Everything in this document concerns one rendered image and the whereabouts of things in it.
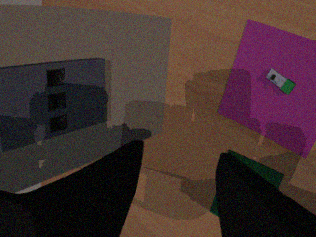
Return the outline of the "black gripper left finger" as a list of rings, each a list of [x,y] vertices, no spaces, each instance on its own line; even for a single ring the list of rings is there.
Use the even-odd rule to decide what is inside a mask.
[[[138,185],[143,145],[133,139],[30,193],[0,190],[0,237],[121,237]]]

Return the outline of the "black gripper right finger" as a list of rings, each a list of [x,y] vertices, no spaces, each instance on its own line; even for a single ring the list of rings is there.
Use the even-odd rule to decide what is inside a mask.
[[[222,237],[316,237],[316,214],[240,158],[222,153],[214,178]]]

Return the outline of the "purple flat square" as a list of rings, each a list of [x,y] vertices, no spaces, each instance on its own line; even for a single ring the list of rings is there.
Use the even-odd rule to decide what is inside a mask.
[[[248,19],[219,115],[307,158],[316,141],[316,40]],[[287,95],[272,68],[295,82]]]

